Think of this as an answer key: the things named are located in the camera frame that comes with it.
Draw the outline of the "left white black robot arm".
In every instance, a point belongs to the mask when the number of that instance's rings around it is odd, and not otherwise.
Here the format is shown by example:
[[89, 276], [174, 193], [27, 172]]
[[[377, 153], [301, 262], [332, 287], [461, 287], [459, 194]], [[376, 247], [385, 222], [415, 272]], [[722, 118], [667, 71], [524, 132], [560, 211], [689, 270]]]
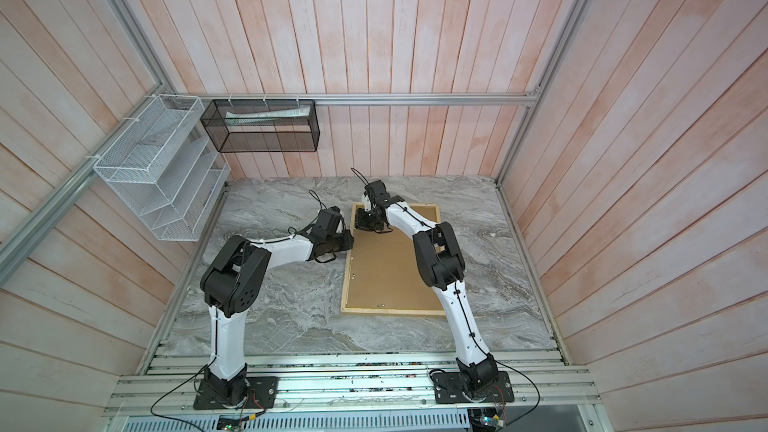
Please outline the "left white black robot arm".
[[317, 261], [328, 254], [348, 251], [353, 243], [348, 230], [318, 241], [300, 234], [269, 240], [231, 236], [200, 281], [211, 316], [213, 347], [205, 379], [227, 385], [246, 369], [246, 316], [269, 270]]

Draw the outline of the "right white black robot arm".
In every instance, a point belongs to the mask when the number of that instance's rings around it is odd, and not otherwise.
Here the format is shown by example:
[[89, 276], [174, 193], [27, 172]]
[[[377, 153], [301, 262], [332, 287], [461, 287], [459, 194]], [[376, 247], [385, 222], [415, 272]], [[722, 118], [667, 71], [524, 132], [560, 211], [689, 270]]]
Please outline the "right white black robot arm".
[[466, 264], [452, 226], [417, 213], [399, 196], [375, 203], [367, 198], [355, 227], [384, 231], [394, 227], [412, 240], [418, 272], [440, 301], [456, 347], [462, 394], [477, 400], [499, 377], [497, 363], [477, 326], [466, 293]]

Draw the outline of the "aluminium slotted base rails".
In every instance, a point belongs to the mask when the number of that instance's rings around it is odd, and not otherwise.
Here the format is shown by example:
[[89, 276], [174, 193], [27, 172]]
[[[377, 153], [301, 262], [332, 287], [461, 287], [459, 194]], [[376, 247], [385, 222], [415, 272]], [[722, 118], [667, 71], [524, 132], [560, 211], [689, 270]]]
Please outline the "aluminium slotted base rails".
[[[502, 351], [495, 357], [509, 377], [502, 386], [514, 396], [503, 403], [507, 418], [532, 406], [584, 408], [601, 401], [589, 369], [566, 364], [556, 349]], [[189, 378], [204, 362], [202, 356], [155, 356], [145, 374], [118, 380], [105, 416], [191, 418], [197, 412]], [[246, 363], [253, 376], [277, 378], [272, 415], [437, 409], [428, 373], [457, 368], [451, 352], [251, 355]]]

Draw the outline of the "paper sheet inside black basket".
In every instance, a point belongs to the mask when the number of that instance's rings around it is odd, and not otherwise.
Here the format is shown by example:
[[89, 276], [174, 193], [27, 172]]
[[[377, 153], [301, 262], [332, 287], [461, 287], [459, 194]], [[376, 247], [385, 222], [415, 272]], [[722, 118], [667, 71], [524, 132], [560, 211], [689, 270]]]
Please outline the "paper sheet inside black basket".
[[278, 108], [277, 110], [244, 108], [227, 111], [225, 124], [236, 131], [276, 131], [304, 130], [308, 127], [312, 109], [309, 106], [298, 108]]

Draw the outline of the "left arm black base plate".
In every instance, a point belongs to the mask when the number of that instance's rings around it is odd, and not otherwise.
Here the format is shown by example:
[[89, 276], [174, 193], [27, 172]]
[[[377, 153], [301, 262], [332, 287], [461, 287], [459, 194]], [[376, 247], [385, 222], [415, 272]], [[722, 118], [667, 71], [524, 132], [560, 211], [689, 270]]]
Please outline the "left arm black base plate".
[[206, 375], [194, 400], [194, 410], [274, 407], [279, 379], [275, 376], [236, 376], [224, 381]]

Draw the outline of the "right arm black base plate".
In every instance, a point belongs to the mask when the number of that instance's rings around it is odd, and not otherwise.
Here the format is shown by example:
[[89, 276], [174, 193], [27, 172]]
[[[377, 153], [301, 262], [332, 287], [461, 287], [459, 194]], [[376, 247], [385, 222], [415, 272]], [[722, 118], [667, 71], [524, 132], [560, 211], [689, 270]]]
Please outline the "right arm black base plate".
[[433, 384], [435, 401], [438, 404], [497, 403], [515, 401], [514, 392], [506, 372], [499, 372], [487, 384], [473, 383], [466, 374], [431, 369], [428, 376]]

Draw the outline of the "aluminium wall rail frame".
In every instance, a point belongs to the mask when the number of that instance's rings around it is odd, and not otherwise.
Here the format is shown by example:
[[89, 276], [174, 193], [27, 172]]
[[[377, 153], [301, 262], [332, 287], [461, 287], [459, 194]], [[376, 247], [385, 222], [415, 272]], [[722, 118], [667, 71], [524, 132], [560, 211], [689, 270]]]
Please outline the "aluminium wall rail frame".
[[42, 264], [47, 244], [63, 238], [74, 271], [95, 261], [96, 277], [85, 284], [92, 296], [130, 315], [139, 302], [168, 301], [170, 286], [185, 277], [180, 244], [162, 245], [138, 226], [135, 243], [115, 245], [122, 261], [106, 260], [95, 246], [109, 226], [128, 227], [124, 205], [109, 207], [104, 221], [89, 217], [80, 225], [84, 239], [64, 230], [88, 205], [110, 200], [92, 164], [159, 94], [209, 99], [220, 85], [227, 99], [312, 100], [341, 111], [353, 157], [381, 158], [389, 173], [430, 175], [440, 169], [436, 157], [409, 153], [397, 164], [392, 135], [364, 147], [373, 119], [353, 111], [541, 101], [567, 21], [582, 7], [532, 0], [532, 16], [511, 11], [507, 25], [526, 37], [519, 52], [498, 51], [512, 72], [494, 84], [479, 77], [483, 39], [469, 33], [489, 23], [491, 0], [363, 1], [366, 25], [390, 31], [360, 49], [366, 68], [352, 86], [349, 69], [331, 73], [323, 51], [330, 43], [338, 58], [349, 54], [340, 29], [327, 26], [344, 15], [344, 0], [182, 0], [178, 14], [164, 0], [1, 0], [1, 146], [19, 163], [2, 174], [1, 191], [19, 186], [27, 209], [1, 239], [2, 281]]

